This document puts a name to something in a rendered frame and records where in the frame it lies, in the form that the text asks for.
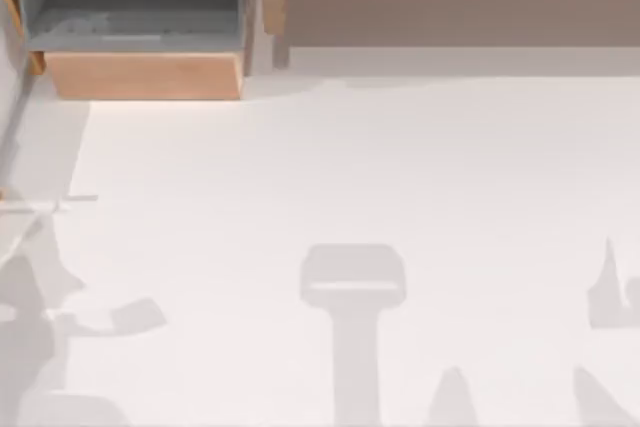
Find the pale wooden drawer front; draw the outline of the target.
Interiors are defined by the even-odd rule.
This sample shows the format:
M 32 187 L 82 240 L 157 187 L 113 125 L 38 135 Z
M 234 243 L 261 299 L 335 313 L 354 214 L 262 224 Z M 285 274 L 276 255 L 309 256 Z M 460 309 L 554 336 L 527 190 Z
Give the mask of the pale wooden drawer front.
M 244 54 L 48 52 L 58 95 L 70 100 L 238 100 Z

